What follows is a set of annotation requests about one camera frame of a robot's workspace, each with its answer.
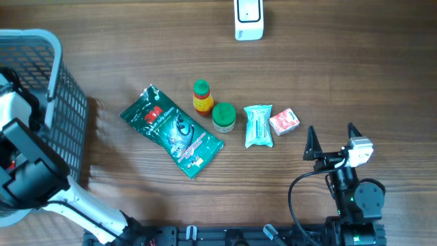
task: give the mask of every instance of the small pink box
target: small pink box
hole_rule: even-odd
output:
[[[278,136],[295,129],[299,123],[299,119],[291,109],[286,109],[270,119],[270,125]]]

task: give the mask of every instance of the yellow label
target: yellow label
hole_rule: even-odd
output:
[[[194,108],[198,111],[208,111],[212,106],[214,106],[214,100],[212,99],[211,94],[205,99],[198,99],[194,96]]]

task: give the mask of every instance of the white device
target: white device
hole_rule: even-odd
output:
[[[0,96],[0,131],[12,119],[20,119],[29,127],[29,117],[32,108],[18,93],[9,92]]]
[[[263,0],[234,0],[235,39],[258,40],[264,32]]]
[[[86,192],[86,190],[82,189],[70,175],[67,176],[67,179],[70,188],[66,191],[61,190],[56,193],[43,209],[58,213],[76,222],[94,234],[103,245],[114,241],[115,237],[113,235],[94,225],[75,210],[63,205],[63,203],[68,203],[71,207],[110,230],[116,236],[121,235],[128,225],[122,212],[114,208],[109,208],[97,200],[94,196]]]

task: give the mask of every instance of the small round jar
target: small round jar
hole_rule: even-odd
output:
[[[212,124],[220,133],[228,133],[234,129],[237,113],[228,102],[217,104],[212,110]]]

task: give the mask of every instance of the wood grain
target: wood grain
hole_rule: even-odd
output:
[[[389,245],[437,241],[437,7],[421,1],[267,1],[266,30],[234,39],[233,3],[134,3],[0,8],[1,28],[44,28],[88,95],[81,184],[149,224],[292,224],[287,190],[302,161],[307,127],[325,151],[347,141],[353,122],[375,145],[360,178],[387,188],[382,223]],[[197,79],[237,108],[230,134],[192,106]],[[157,85],[225,147],[189,180],[159,146],[119,118]],[[291,107],[301,125],[274,147],[244,147],[243,107]],[[294,194],[302,222],[335,215],[323,177]],[[29,215],[0,230],[0,245],[80,245],[82,229],[61,216]]]

